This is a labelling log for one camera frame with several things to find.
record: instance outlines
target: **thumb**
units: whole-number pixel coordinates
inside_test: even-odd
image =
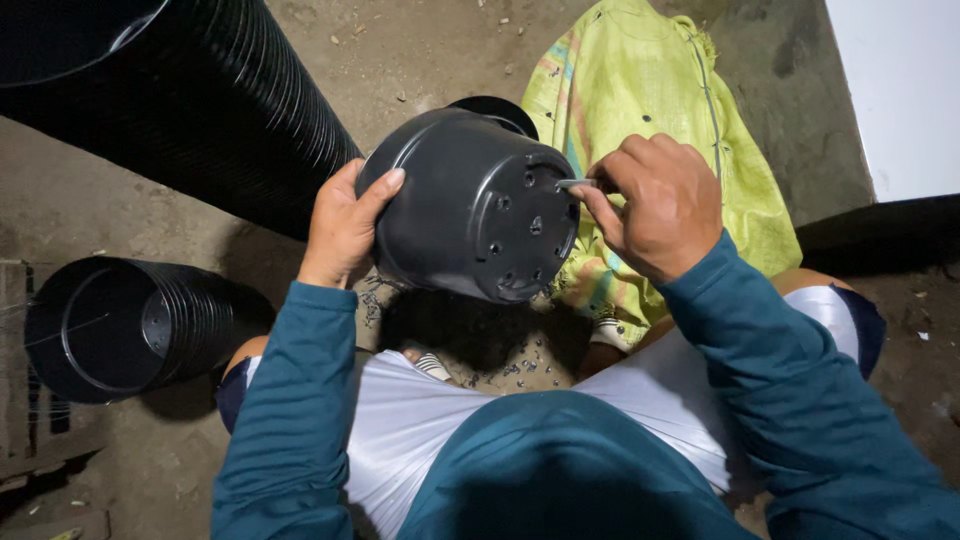
[[[372,225],[376,221],[377,214],[387,206],[387,203],[394,198],[394,195],[400,191],[403,186],[403,180],[406,178],[406,171],[403,169],[392,169],[387,174],[381,176],[376,182],[367,188],[367,191],[360,197],[354,206],[354,216],[365,225]]]
[[[604,242],[615,250],[623,249],[623,221],[603,191],[589,185],[578,185],[570,194],[587,205],[593,220],[600,226]]]

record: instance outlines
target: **person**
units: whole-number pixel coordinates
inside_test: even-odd
[[[623,209],[573,191],[670,322],[571,390],[505,397],[398,352],[354,358],[347,276],[404,180],[391,171],[356,200],[360,165],[318,193],[272,334],[225,377],[213,538],[350,538],[357,505],[384,538],[754,538],[717,497],[738,455],[774,497],[775,539],[960,537],[960,497],[864,381],[876,337],[844,302],[855,293],[800,273],[781,297],[737,255],[692,147],[631,135],[597,162],[589,176]]]

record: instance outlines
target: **hand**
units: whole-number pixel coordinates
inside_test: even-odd
[[[688,144],[665,134],[630,135],[587,177],[615,185],[627,199],[623,210],[596,187],[570,193],[587,205],[607,246],[653,283],[682,276],[720,240],[720,183]]]
[[[373,225],[383,207],[403,185],[403,169],[394,169],[371,184],[358,201],[353,191],[363,160],[344,165],[317,193],[310,239],[297,281],[345,288],[350,272],[373,247]]]

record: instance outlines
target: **teal shirt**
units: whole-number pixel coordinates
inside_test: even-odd
[[[958,538],[960,497],[730,237],[659,287],[767,489],[771,536]],[[352,537],[356,296],[294,282],[214,485],[213,538]],[[400,538],[751,538],[684,457],[576,392],[490,402],[446,442]]]

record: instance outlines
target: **white shorts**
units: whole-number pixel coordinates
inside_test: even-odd
[[[784,300],[823,324],[838,351],[861,368],[869,364],[861,369],[869,374],[885,329],[873,304],[832,286],[800,289]],[[249,385],[258,364],[259,357],[252,358],[237,385]],[[359,390],[347,446],[348,506],[356,525],[369,519],[381,538],[392,539],[446,440],[497,396],[438,380],[396,351],[358,354],[354,375]],[[628,414],[689,459],[718,493],[759,490],[713,399],[706,361],[679,330],[572,390]]]

